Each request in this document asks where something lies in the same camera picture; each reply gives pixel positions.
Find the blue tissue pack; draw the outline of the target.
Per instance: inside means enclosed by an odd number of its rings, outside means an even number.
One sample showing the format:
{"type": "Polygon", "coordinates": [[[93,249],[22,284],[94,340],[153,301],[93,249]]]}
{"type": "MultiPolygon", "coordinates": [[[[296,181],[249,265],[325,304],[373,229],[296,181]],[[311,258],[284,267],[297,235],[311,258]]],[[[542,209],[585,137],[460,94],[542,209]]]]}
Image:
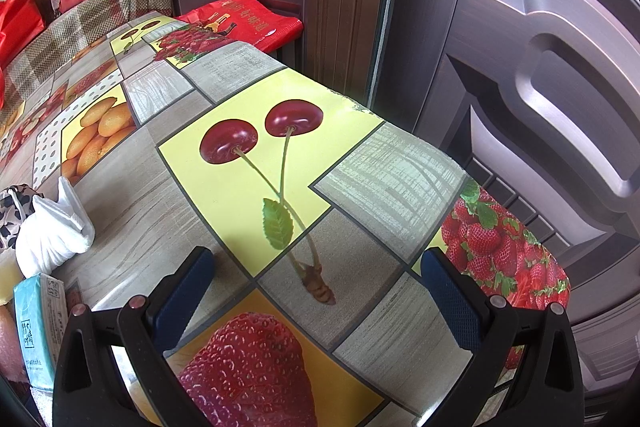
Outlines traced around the blue tissue pack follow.
{"type": "Polygon", "coordinates": [[[62,281],[37,274],[14,287],[18,340],[32,387],[52,391],[68,313],[62,281]]]}

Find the white cloth glove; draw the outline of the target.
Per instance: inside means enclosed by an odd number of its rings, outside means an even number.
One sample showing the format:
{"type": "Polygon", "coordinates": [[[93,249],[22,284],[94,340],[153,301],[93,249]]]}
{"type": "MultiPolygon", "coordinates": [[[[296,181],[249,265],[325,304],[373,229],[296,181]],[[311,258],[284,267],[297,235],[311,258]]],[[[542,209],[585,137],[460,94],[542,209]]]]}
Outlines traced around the white cloth glove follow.
{"type": "Polygon", "coordinates": [[[15,243],[18,267],[26,279],[56,268],[92,246],[96,230],[72,184],[58,178],[58,200],[32,198],[34,212],[21,224],[15,243]]]}

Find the pale yellow sponge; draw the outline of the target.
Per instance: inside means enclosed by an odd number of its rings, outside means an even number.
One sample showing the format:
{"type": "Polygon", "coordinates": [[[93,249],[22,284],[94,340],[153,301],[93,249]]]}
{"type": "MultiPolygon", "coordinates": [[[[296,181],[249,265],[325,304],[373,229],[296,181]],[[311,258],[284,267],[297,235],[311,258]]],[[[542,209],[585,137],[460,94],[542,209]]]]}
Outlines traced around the pale yellow sponge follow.
{"type": "Polygon", "coordinates": [[[13,299],[13,288],[24,280],[17,264],[15,251],[5,249],[0,254],[0,305],[4,306],[13,299]]]}

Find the black white patterned scrunchie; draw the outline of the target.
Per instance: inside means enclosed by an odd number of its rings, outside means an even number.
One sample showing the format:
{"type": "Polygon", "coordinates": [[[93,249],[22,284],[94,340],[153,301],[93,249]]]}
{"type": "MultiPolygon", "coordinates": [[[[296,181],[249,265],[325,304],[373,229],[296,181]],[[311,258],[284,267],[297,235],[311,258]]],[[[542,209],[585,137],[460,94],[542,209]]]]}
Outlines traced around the black white patterned scrunchie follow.
{"type": "Polygon", "coordinates": [[[14,249],[23,222],[35,212],[36,192],[27,184],[10,185],[1,191],[0,241],[2,251],[14,249]]]}

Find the pink fluffy plush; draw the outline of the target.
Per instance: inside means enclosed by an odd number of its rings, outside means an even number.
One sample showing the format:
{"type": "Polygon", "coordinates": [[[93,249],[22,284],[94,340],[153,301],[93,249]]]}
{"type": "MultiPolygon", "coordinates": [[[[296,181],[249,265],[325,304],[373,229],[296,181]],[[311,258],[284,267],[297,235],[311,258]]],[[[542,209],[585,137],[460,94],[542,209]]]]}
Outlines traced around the pink fluffy plush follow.
{"type": "Polygon", "coordinates": [[[6,306],[0,307],[0,369],[8,381],[28,382],[16,325],[6,306]]]}

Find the fruit pattern tablecloth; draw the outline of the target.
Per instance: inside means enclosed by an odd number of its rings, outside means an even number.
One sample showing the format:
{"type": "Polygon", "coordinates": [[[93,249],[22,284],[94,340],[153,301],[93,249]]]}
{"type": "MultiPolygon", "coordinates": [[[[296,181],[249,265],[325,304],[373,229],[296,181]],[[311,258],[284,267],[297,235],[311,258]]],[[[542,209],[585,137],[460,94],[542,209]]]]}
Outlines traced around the fruit pattern tablecloth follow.
{"type": "Polygon", "coordinates": [[[421,426],[472,359],[424,251],[522,308],[564,308],[570,280],[457,161],[230,30],[149,13],[67,48],[2,119],[1,182],[73,184],[96,236],[54,274],[92,311],[212,252],[164,355],[217,424],[421,426]]]}

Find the plaid blanket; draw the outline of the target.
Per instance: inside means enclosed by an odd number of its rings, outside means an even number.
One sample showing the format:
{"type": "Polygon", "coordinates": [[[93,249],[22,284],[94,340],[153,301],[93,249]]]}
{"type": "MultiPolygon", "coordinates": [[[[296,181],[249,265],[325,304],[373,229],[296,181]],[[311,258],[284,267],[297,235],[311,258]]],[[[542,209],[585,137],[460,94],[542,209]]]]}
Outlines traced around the plaid blanket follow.
{"type": "Polygon", "coordinates": [[[85,0],[61,14],[2,68],[4,104],[1,124],[59,67],[79,51],[148,14],[172,13],[171,0],[85,0]]]}

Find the red plastic bag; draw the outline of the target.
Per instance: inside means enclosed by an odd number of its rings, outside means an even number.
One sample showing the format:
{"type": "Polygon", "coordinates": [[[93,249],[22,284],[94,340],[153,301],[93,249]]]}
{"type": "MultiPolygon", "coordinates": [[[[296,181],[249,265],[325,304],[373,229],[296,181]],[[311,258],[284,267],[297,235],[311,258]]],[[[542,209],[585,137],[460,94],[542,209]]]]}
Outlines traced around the red plastic bag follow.
{"type": "Polygon", "coordinates": [[[265,53],[294,42],[304,30],[298,18],[272,12],[257,0],[216,0],[179,15],[178,20],[225,32],[265,53]]]}

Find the glossy red tote bag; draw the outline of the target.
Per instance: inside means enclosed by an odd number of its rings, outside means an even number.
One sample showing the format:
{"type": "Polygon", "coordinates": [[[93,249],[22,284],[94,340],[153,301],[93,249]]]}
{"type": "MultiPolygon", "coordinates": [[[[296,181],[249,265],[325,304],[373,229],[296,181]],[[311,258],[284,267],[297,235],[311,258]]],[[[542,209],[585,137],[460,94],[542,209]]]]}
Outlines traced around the glossy red tote bag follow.
{"type": "Polygon", "coordinates": [[[0,61],[6,68],[46,28],[36,0],[3,0],[0,13],[0,61]]]}

